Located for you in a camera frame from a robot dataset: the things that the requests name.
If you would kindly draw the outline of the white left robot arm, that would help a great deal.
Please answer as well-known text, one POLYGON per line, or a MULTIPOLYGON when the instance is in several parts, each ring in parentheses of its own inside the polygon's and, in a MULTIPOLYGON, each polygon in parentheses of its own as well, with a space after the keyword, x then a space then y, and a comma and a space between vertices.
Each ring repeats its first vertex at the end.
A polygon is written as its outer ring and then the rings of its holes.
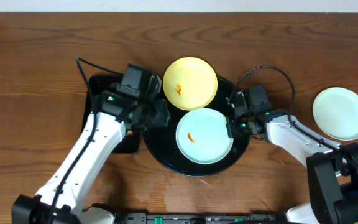
POLYGON ((12 222, 114 223, 116 216, 107 208, 84 208, 93 182, 129 131, 166 127, 169 119, 167 102, 155 93, 131 98, 103 91, 56 173, 35 196, 18 196, 11 209, 12 222))

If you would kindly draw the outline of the yellow plate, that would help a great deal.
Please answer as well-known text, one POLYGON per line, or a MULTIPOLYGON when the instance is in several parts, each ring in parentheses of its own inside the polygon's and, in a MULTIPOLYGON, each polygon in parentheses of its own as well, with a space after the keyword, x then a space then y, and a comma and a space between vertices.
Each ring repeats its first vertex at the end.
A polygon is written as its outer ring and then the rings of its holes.
POLYGON ((208 62, 196 57, 184 57, 166 69, 163 90, 173 106, 191 111, 212 102, 218 90, 218 78, 208 62))

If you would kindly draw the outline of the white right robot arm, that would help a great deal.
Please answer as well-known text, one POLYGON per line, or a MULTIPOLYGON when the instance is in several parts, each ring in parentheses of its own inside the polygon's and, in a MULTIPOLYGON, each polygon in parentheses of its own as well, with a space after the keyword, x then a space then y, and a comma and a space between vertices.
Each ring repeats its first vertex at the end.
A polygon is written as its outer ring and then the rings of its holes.
POLYGON ((286 111, 248 111, 226 119, 230 138, 254 137, 279 146, 306 167, 310 201, 286 212, 291 223, 358 222, 358 144, 328 140, 286 111))

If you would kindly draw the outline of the mint plate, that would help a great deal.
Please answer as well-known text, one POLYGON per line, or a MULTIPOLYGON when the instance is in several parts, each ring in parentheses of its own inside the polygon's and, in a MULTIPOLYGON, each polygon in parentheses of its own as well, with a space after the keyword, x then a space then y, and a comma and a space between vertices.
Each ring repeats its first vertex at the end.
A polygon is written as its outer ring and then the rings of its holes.
POLYGON ((358 139, 358 94, 346 88, 331 87, 320 92, 312 106, 318 127, 332 138, 358 139))
POLYGON ((214 164, 229 154, 234 140, 228 136, 226 117, 210 108, 188 112, 179 121, 175 139, 180 152, 197 164, 214 164))

